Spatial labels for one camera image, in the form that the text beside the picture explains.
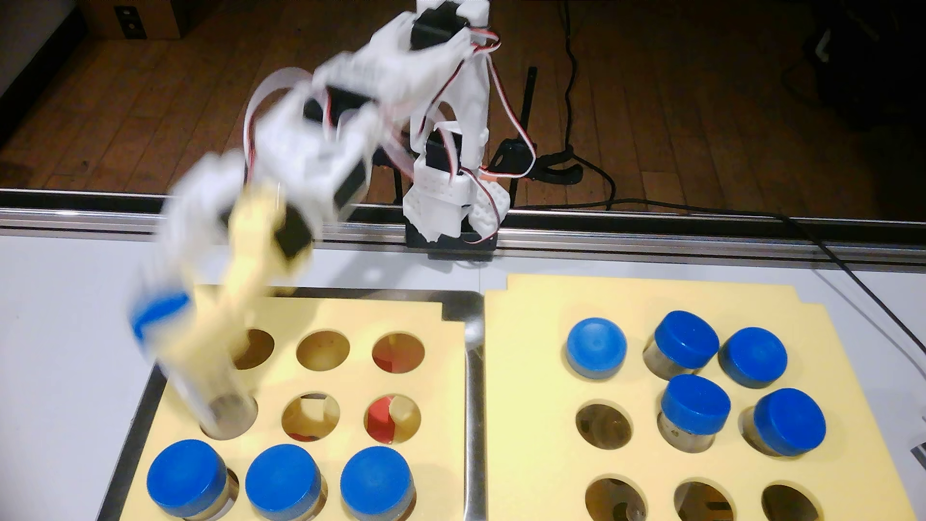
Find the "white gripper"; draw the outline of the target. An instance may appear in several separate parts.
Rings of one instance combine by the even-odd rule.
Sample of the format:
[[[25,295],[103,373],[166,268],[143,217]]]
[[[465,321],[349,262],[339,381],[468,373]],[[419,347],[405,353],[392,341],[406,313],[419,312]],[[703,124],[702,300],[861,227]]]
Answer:
[[[318,104],[309,89],[292,89],[258,120],[253,177],[279,186],[282,199],[260,185],[235,204],[229,263],[219,285],[193,284],[191,311],[157,345],[157,361],[171,376],[202,385],[231,378],[257,304],[272,278],[284,274],[285,259],[307,253],[327,223],[349,219],[367,194],[372,156],[385,133],[380,105],[364,103],[326,133],[306,116],[306,105]],[[221,216],[244,183],[243,152],[209,152],[174,185],[156,227],[157,290],[182,288],[225,238]]]

